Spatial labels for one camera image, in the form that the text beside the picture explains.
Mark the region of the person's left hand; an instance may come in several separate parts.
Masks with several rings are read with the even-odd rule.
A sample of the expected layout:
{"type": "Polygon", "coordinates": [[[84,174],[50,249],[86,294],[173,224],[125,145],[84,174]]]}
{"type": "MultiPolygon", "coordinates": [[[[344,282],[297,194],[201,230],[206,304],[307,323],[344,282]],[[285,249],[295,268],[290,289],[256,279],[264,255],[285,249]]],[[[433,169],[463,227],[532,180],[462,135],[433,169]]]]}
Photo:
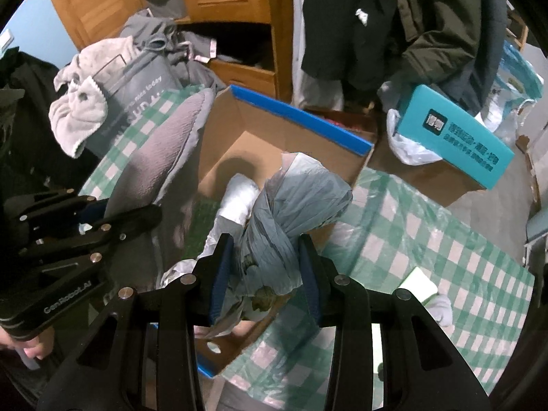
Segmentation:
{"type": "Polygon", "coordinates": [[[2,349],[22,350],[30,359],[43,360],[55,346],[55,330],[49,327],[38,336],[30,340],[15,340],[3,328],[0,332],[0,343],[2,349]]]}

